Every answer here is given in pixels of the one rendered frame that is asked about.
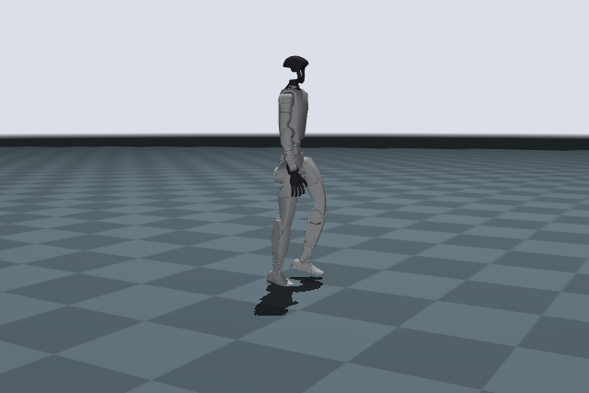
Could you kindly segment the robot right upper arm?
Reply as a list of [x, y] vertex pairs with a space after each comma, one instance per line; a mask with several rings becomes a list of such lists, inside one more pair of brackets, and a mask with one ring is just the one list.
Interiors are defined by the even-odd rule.
[[289, 127], [292, 119], [292, 107], [295, 104], [295, 97], [293, 92], [284, 92], [279, 96], [280, 106], [280, 134], [283, 128], [289, 128], [292, 132], [291, 139], [295, 136], [294, 129]]

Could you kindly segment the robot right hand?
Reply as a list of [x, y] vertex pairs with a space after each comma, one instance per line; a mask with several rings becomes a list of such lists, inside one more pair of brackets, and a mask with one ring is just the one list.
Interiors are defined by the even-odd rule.
[[[287, 168], [288, 174], [291, 175], [291, 178], [290, 178], [290, 185], [291, 185], [291, 189], [292, 189], [291, 196], [293, 197], [294, 193], [295, 193], [295, 197], [297, 197], [298, 191], [299, 191], [298, 196], [301, 196], [301, 194], [305, 194], [305, 188], [304, 188], [303, 182], [305, 183], [306, 187], [307, 187], [307, 183], [306, 183], [305, 179], [303, 179], [302, 176], [297, 173], [299, 171], [298, 168], [297, 168], [297, 170], [292, 171], [292, 172], [290, 171], [290, 168], [288, 165], [286, 165], [286, 168]], [[301, 185], [301, 187], [300, 187], [300, 185]], [[298, 186], [298, 190], [297, 190], [297, 186]], [[301, 191], [301, 188], [302, 188], [303, 193]], [[294, 189], [295, 189], [295, 191], [294, 191]]]

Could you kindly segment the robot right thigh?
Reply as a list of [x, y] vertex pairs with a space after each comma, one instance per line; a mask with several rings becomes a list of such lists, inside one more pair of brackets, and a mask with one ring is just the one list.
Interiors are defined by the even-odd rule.
[[290, 226], [293, 222], [294, 215], [295, 215], [295, 207], [297, 197], [295, 197], [295, 186], [294, 186], [294, 196], [292, 197], [292, 189], [290, 185], [290, 178], [291, 175], [288, 174], [286, 164], [283, 162], [278, 168], [275, 168], [273, 171], [273, 178], [276, 182], [284, 183], [281, 186], [280, 191], [278, 192], [278, 200], [279, 200], [279, 212], [280, 217], [276, 218], [275, 220], [280, 220], [281, 228], [284, 232], [284, 229], [287, 226]]

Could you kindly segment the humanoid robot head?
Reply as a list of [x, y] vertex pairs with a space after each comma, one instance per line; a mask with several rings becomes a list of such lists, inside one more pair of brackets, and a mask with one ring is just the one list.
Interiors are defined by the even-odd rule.
[[[297, 79], [289, 80], [289, 84], [287, 85], [286, 88], [288, 88], [289, 86], [297, 86], [297, 88], [295, 88], [295, 89], [301, 90], [298, 86], [298, 83], [301, 83], [301, 84], [304, 83], [304, 81], [305, 81], [305, 68], [307, 66], [308, 66], [308, 61], [300, 56], [290, 56], [284, 61], [283, 67], [291, 68], [292, 72], [297, 73]], [[301, 73], [300, 73], [300, 70], [301, 70]], [[289, 87], [289, 88], [291, 88], [291, 87]]]

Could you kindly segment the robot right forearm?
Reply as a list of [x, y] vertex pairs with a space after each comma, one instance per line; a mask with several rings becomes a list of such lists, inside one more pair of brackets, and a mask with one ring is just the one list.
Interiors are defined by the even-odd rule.
[[283, 128], [281, 132], [281, 146], [283, 148], [283, 161], [289, 166], [290, 171], [297, 170], [294, 155], [294, 142], [291, 140], [291, 130], [289, 128]]

